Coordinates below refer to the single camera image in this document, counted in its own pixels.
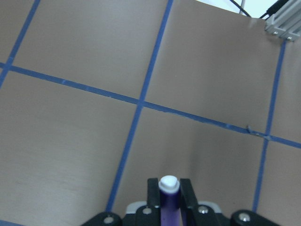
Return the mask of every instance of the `blue tape line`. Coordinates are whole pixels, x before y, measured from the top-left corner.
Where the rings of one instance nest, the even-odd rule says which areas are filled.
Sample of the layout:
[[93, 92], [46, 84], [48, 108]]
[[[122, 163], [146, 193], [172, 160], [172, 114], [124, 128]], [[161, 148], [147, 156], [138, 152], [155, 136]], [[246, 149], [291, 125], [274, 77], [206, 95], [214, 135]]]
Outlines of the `blue tape line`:
[[0, 220], [0, 226], [22, 226], [8, 221]]
[[[273, 123], [275, 103], [276, 103], [276, 98], [277, 98], [277, 90], [278, 90], [278, 86], [279, 86], [281, 68], [282, 68], [282, 63], [283, 63], [284, 54], [285, 54], [285, 46], [286, 46], [286, 41], [283, 41], [283, 43], [281, 45], [280, 53], [279, 53], [279, 58], [278, 58], [278, 63], [277, 63], [277, 68], [276, 68], [275, 78], [274, 78], [274, 83], [273, 83], [271, 101], [270, 101], [270, 105], [269, 105], [269, 115], [268, 115], [266, 131], [265, 131], [265, 133], [268, 136], [271, 133], [272, 123]], [[259, 172], [258, 172], [258, 176], [257, 176], [256, 188], [255, 188], [255, 193], [254, 193], [254, 200], [253, 200], [253, 207], [252, 207], [253, 212], [256, 212], [258, 209], [268, 145], [269, 145], [269, 141], [267, 139], [265, 139], [263, 142], [263, 147], [262, 147], [262, 152], [261, 152], [261, 160], [260, 160], [260, 165], [259, 165]]]
[[282, 143], [284, 145], [288, 145], [291, 147], [297, 147], [297, 148], [301, 148], [301, 144], [298, 142], [294, 142], [291, 140], [287, 140], [281, 137], [275, 137], [275, 136], [270, 136], [272, 141], [278, 142], [278, 143]]
[[16, 56], [19, 48], [20, 48], [21, 42], [22, 42], [22, 40], [23, 40], [23, 38], [24, 38], [24, 36], [27, 32], [29, 24], [32, 21], [32, 18], [33, 18], [34, 14], [35, 14], [35, 12], [38, 8], [39, 3], [40, 3], [40, 0], [35, 0], [34, 1], [33, 5], [32, 5], [32, 8], [31, 8], [31, 10], [30, 10], [25, 22], [24, 22], [24, 25], [23, 25], [23, 27], [22, 27], [19, 35], [18, 35], [18, 38], [17, 38], [17, 40], [14, 44], [14, 47], [13, 47], [13, 49], [11, 50], [11, 52], [9, 54], [8, 60], [7, 60], [6, 64], [3, 67], [3, 70], [0, 74], [0, 88], [1, 88], [6, 76], [9, 72], [9, 70], [10, 70], [10, 67], [11, 67], [11, 65], [12, 65], [12, 63], [15, 59], [15, 56]]
[[11, 71], [13, 72], [18, 72], [21, 74], [25, 74], [34, 78], [38, 78], [38, 79], [43, 79], [43, 80], [47, 80], [47, 81], [51, 81], [54, 83], [58, 83], [58, 84], [62, 84], [64, 86], [69, 86], [69, 87], [73, 87], [76, 89], [81, 89], [90, 93], [96, 93], [105, 97], [111, 97], [117, 100], [122, 100], [128, 103], [132, 103], [132, 104], [137, 104], [138, 100], [132, 97], [128, 97], [128, 96], [124, 96], [121, 94], [117, 94], [117, 93], [113, 93], [113, 92], [109, 92], [106, 91], [104, 89], [99, 89], [99, 88], [95, 88], [92, 86], [87, 86], [84, 84], [80, 84], [80, 83], [76, 83], [70, 80], [66, 80], [66, 79], [61, 79], [55, 76], [51, 76], [51, 75], [47, 75], [47, 74], [42, 74], [39, 72], [35, 72], [35, 71], [31, 71], [31, 70], [27, 70], [21, 67], [16, 67], [16, 66], [11, 66]]
[[131, 128], [130, 128], [130, 132], [129, 132], [128, 137], [127, 137], [127, 141], [126, 141], [126, 144], [125, 144], [125, 147], [124, 147], [124, 151], [123, 151], [123, 154], [121, 156], [121, 160], [120, 160], [120, 163], [119, 163], [119, 166], [118, 166], [118, 169], [117, 169], [117, 173], [116, 173], [116, 176], [115, 176], [115, 179], [114, 179], [114, 183], [113, 183], [113, 186], [112, 186], [112, 189], [111, 189], [111, 193], [110, 193], [110, 196], [109, 196], [109, 199], [108, 199], [108, 202], [107, 202], [106, 211], [111, 211], [112, 208], [113, 208], [113, 204], [115, 202], [115, 198], [116, 198], [117, 191], [118, 191], [118, 188], [119, 188], [119, 185], [120, 185], [122, 174], [123, 174], [124, 168], [126, 166], [127, 158], [128, 158], [128, 155], [129, 155], [129, 152], [130, 152], [130, 149], [131, 149], [131, 145], [132, 145], [132, 142], [133, 142], [133, 139], [134, 139], [134, 136], [135, 136], [138, 121], [139, 121], [139, 118], [140, 118], [140, 115], [141, 115], [141, 111], [143, 109], [143, 103], [145, 101], [146, 93], [147, 93], [147, 90], [148, 90], [148, 87], [149, 87], [149, 84], [150, 84], [151, 75], [152, 75], [154, 65], [155, 65], [155, 62], [156, 62], [156, 59], [157, 59], [158, 51], [159, 51], [159, 48], [160, 48], [160, 44], [161, 44], [161, 41], [162, 41], [163, 33], [164, 33], [164, 30], [165, 30], [165, 27], [166, 27], [166, 24], [167, 24], [167, 19], [168, 19], [172, 4], [173, 4], [173, 0], [168, 0], [168, 3], [166, 5], [166, 9], [165, 9], [165, 12], [164, 12], [164, 15], [163, 15], [163, 18], [162, 18], [161, 26], [160, 26], [160, 29], [159, 29], [159, 32], [158, 32], [158, 35], [157, 35], [154, 50], [153, 50], [153, 53], [151, 55], [149, 67], [147, 69], [147, 73], [146, 73], [146, 76], [145, 76], [145, 79], [144, 79], [144, 83], [143, 83], [143, 87], [142, 87], [142, 90], [141, 90], [141, 93], [140, 93], [140, 98], [139, 98], [139, 102], [138, 102], [138, 105], [137, 105], [137, 108], [136, 108], [134, 119], [133, 119], [133, 122], [132, 122], [132, 125], [131, 125]]
[[5, 63], [0, 62], [0, 68], [3, 68], [5, 66]]
[[238, 133], [249, 134], [249, 131], [245, 128], [241, 128], [241, 127], [230, 125], [230, 124], [227, 124], [227, 123], [224, 123], [224, 122], [204, 118], [204, 117], [197, 116], [197, 115], [194, 115], [194, 114], [178, 111], [178, 110], [175, 110], [175, 109], [172, 109], [172, 108], [169, 108], [169, 107], [156, 105], [156, 104], [153, 104], [153, 103], [150, 103], [150, 102], [145, 102], [144, 106], [147, 107], [147, 108], [157, 110], [157, 111], [171, 113], [171, 114], [175, 114], [175, 115], [180, 115], [180, 116], [183, 116], [185, 118], [193, 119], [195, 121], [199, 121], [199, 122], [202, 122], [202, 123], [222, 127], [224, 129], [229, 129], [229, 130], [232, 130], [232, 131], [236, 131]]
[[[5, 65], [4, 63], [0, 62], [0, 67], [3, 67], [4, 65]], [[51, 75], [47, 75], [47, 74], [42, 74], [42, 73], [39, 73], [39, 72], [24, 69], [24, 68], [21, 68], [21, 67], [11, 66], [10, 70], [13, 71], [13, 72], [21, 73], [21, 74], [28, 75], [28, 76], [31, 76], [31, 77], [34, 77], [34, 78], [47, 80], [47, 81], [54, 82], [54, 83], [57, 83], [57, 84], [62, 84], [62, 85], [68, 86], [68, 87], [72, 87], [72, 88], [84, 90], [84, 91], [87, 91], [87, 92], [99, 94], [101, 96], [111, 97], [111, 98], [114, 98], [114, 99], [117, 99], [117, 100], [132, 103], [132, 104], [135, 104], [135, 105], [138, 104], [138, 99], [128, 97], [128, 96], [124, 96], [124, 95], [117, 94], [117, 93], [113, 93], [113, 92], [109, 92], [109, 91], [106, 91], [104, 89], [99, 89], [99, 88], [87, 86], [87, 85], [84, 85], [84, 84], [80, 84], [80, 83], [76, 83], [76, 82], [73, 82], [73, 81], [61, 79], [61, 78], [51, 76]], [[261, 133], [261, 132], [252, 130], [250, 126], [248, 126], [246, 129], [244, 129], [244, 128], [241, 128], [241, 127], [238, 127], [238, 126], [230, 125], [228, 123], [224, 123], [224, 122], [204, 118], [204, 117], [201, 117], [201, 116], [198, 116], [198, 115], [178, 111], [178, 110], [175, 110], [175, 109], [172, 109], [172, 108], [169, 108], [169, 107], [164, 107], [164, 106], [153, 104], [153, 103], [150, 103], [150, 102], [144, 102], [143, 106], [145, 106], [147, 108], [150, 108], [150, 109], [157, 110], [157, 111], [179, 115], [179, 116], [189, 118], [189, 119], [201, 122], [201, 123], [211, 124], [211, 125], [218, 126], [218, 127], [224, 128], [224, 129], [229, 129], [229, 130], [232, 130], [232, 131], [235, 131], [235, 132], [255, 135], [255, 136], [261, 137], [261, 138], [266, 139], [266, 140], [278, 142], [278, 143], [288, 145], [288, 146], [292, 146], [292, 147], [296, 147], [296, 148], [301, 148], [301, 143], [291, 141], [291, 140], [287, 140], [287, 139], [284, 139], [284, 138], [281, 138], [281, 137], [270, 136], [270, 135], [267, 135], [265, 133]]]

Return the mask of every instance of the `black plastic part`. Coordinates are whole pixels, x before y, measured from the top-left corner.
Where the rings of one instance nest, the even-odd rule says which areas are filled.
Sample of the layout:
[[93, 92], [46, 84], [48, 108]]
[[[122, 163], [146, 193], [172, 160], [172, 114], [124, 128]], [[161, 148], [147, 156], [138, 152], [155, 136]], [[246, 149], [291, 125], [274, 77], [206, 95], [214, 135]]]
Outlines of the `black plastic part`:
[[[250, 221], [242, 221], [239, 219], [241, 213], [246, 213], [250, 216]], [[231, 226], [280, 226], [252, 211], [239, 210], [232, 214]]]
[[191, 209], [198, 204], [196, 195], [189, 179], [180, 179], [181, 207]]
[[147, 180], [147, 205], [160, 206], [160, 189], [158, 178], [150, 178]]
[[[146, 208], [151, 211], [143, 213]], [[160, 210], [158, 179], [150, 178], [147, 180], [147, 205], [138, 208], [135, 214], [126, 214], [122, 220], [122, 226], [160, 226]]]
[[[151, 213], [145, 214], [145, 208], [151, 209]], [[142, 206], [136, 212], [136, 225], [135, 226], [160, 226], [160, 208]]]
[[274, 13], [276, 13], [278, 10], [280, 10], [281, 7], [284, 6], [284, 4], [286, 4], [288, 2], [288, 0], [278, 0], [275, 2], [274, 5], [272, 5], [268, 10], [267, 10], [267, 14], [269, 16], [273, 15]]
[[[113, 218], [113, 221], [111, 223], [105, 223], [104, 220], [107, 217]], [[122, 221], [120, 217], [115, 213], [102, 212], [97, 214], [86, 223], [82, 224], [82, 226], [122, 226]]]
[[[214, 210], [206, 205], [199, 205], [189, 179], [180, 179], [181, 214], [184, 226], [221, 226]], [[207, 213], [200, 213], [198, 208], [205, 206]]]

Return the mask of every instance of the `purple marker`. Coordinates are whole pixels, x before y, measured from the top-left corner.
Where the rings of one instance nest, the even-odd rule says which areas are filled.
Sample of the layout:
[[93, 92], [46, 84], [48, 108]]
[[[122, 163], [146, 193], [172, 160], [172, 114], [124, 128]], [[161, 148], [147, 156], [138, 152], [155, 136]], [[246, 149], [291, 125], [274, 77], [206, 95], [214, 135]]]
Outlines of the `purple marker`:
[[174, 176], [159, 181], [161, 199], [161, 226], [180, 226], [180, 182]]

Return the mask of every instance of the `screw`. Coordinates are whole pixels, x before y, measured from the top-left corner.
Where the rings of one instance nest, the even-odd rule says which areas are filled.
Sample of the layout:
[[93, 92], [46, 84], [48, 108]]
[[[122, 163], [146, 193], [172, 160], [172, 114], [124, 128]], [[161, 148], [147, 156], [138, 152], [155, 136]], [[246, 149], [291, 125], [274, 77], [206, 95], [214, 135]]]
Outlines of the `screw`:
[[206, 213], [208, 213], [208, 208], [206, 206], [200, 206], [198, 208], [198, 212], [202, 213], [202, 214], [206, 214]]
[[110, 224], [110, 223], [112, 223], [114, 221], [114, 218], [113, 217], [106, 217], [104, 220], [103, 220], [103, 222], [105, 223], [105, 224]]
[[244, 221], [244, 222], [247, 222], [247, 221], [250, 221], [250, 215], [247, 214], [247, 213], [240, 213], [238, 218], [241, 220], [241, 221]]
[[151, 208], [145, 208], [145, 209], [143, 209], [142, 213], [144, 213], [144, 214], [151, 214]]

